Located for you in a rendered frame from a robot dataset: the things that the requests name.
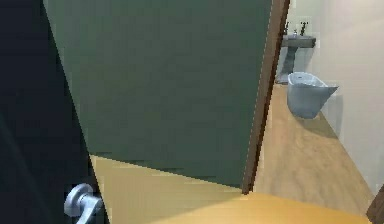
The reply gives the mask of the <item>brown door frame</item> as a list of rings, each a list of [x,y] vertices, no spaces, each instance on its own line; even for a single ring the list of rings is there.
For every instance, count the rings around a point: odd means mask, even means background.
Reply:
[[[243,194],[248,194],[254,187],[289,5],[290,0],[272,0],[271,3],[268,32],[241,186]]]

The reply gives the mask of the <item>grey pedestal sink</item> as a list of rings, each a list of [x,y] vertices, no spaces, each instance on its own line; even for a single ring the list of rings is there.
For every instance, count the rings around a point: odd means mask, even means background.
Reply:
[[[287,84],[288,75],[293,72],[295,64],[295,55],[299,48],[314,48],[316,38],[313,36],[301,36],[297,34],[284,35],[281,47],[287,48],[287,54],[283,61],[281,72],[276,76],[275,82],[278,84]]]

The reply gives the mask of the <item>dark room door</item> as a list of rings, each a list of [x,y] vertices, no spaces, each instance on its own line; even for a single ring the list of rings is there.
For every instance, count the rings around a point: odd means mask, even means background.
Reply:
[[[81,224],[79,184],[100,193],[43,0],[0,0],[0,224]]]

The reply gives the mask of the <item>white toilet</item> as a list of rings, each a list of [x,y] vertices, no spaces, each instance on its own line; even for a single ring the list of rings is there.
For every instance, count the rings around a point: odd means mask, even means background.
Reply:
[[[288,109],[296,117],[313,119],[337,89],[313,74],[293,72],[288,75]]]

